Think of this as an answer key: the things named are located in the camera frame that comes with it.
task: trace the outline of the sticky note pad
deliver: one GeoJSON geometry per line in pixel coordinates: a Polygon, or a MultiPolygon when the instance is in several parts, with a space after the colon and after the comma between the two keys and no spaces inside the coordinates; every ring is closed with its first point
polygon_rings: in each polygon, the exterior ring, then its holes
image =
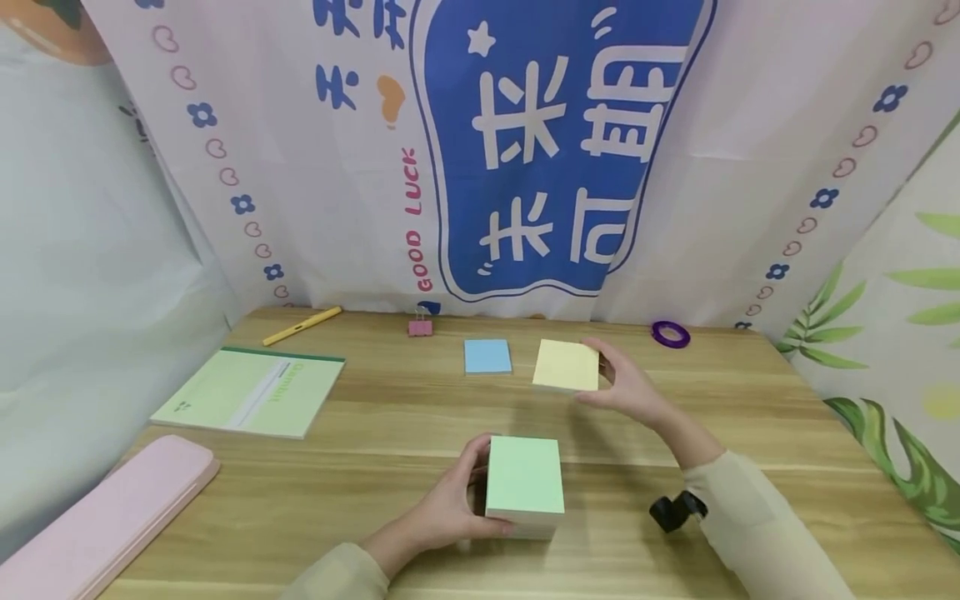
{"type": "Polygon", "coordinates": [[[556,440],[493,436],[485,515],[515,525],[515,538],[549,539],[564,516],[556,440]]]}
{"type": "Polygon", "coordinates": [[[599,389],[600,353],[583,344],[540,340],[534,385],[563,390],[599,389]]]}
{"type": "Polygon", "coordinates": [[[464,340],[464,368],[470,373],[511,372],[506,340],[464,340]]]}

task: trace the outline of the hand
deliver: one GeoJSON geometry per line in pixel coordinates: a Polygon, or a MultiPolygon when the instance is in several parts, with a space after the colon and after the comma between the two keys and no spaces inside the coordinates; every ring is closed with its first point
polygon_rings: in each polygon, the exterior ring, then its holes
{"type": "Polygon", "coordinates": [[[614,410],[648,427],[670,413],[673,404],[660,395],[647,373],[622,351],[596,338],[583,340],[600,352],[600,374],[611,387],[598,392],[578,392],[576,399],[589,406],[614,410]]]}
{"type": "Polygon", "coordinates": [[[433,490],[401,518],[422,549],[442,548],[459,540],[504,538],[512,533],[509,522],[477,516],[467,501],[467,487],[486,469],[490,438],[487,433],[470,440],[433,490]]]}

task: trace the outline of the yellow sticky note pad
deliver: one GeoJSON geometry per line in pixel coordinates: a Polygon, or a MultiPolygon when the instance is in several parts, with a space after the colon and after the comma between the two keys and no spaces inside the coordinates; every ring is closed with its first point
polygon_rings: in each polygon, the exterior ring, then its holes
{"type": "Polygon", "coordinates": [[[540,340],[534,385],[564,390],[599,389],[600,353],[583,344],[540,340]]]}

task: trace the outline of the fabric backdrop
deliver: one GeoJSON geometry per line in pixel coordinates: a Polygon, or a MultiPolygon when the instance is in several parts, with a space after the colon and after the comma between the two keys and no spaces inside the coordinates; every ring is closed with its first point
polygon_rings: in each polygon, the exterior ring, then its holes
{"type": "Polygon", "coordinates": [[[960,553],[958,160],[954,129],[778,349],[960,553]]]}
{"type": "Polygon", "coordinates": [[[117,463],[235,312],[80,3],[50,4],[0,2],[0,563],[117,463]]]}
{"type": "Polygon", "coordinates": [[[780,335],[960,93],[960,0],[86,4],[245,310],[780,335]]]}

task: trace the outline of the beige sleeve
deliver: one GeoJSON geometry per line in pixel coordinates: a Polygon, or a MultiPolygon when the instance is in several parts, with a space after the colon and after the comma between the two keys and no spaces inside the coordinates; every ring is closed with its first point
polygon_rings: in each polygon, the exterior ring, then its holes
{"type": "Polygon", "coordinates": [[[280,600],[383,600],[390,581],[354,543],[342,543],[297,578],[280,600]]]}
{"type": "Polygon", "coordinates": [[[684,472],[720,559],[759,600],[855,600],[836,567],[753,461],[727,452],[684,472]]]}

